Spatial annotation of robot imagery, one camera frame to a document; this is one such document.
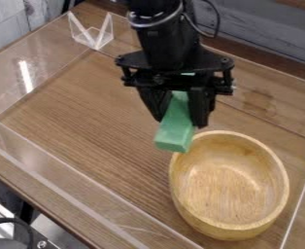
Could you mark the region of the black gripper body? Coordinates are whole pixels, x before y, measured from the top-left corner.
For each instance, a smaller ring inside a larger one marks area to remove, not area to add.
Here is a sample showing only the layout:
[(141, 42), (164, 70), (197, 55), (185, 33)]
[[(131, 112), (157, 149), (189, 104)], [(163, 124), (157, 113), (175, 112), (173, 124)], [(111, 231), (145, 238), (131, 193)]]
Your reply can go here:
[(200, 37), (216, 38), (197, 26), (192, 0), (127, 0), (127, 19), (137, 33), (141, 51), (117, 58), (123, 68), (181, 75), (210, 75), (218, 94), (233, 93), (233, 60), (209, 52)]

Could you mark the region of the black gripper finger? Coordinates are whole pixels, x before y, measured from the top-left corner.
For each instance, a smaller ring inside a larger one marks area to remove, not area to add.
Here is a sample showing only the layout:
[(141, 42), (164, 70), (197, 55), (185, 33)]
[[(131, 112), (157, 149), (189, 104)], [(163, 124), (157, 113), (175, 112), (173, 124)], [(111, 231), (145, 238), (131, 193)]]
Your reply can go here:
[(160, 122), (167, 114), (173, 93), (164, 89), (139, 88), (140, 98), (157, 122)]
[(209, 125), (209, 116), (216, 109), (216, 94), (205, 88), (192, 88), (188, 92), (189, 113), (193, 125), (205, 127)]

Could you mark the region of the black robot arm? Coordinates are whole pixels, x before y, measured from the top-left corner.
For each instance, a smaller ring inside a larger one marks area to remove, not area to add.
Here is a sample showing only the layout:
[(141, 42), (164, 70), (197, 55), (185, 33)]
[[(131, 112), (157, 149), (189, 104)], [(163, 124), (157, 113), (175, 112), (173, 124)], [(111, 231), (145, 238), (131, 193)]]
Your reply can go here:
[(165, 118), (173, 92), (184, 91), (188, 117), (205, 127), (217, 97), (233, 94), (234, 61), (201, 44), (218, 33), (200, 29), (193, 0), (127, 0), (127, 20), (141, 49), (116, 58), (124, 84), (137, 89), (157, 121)]

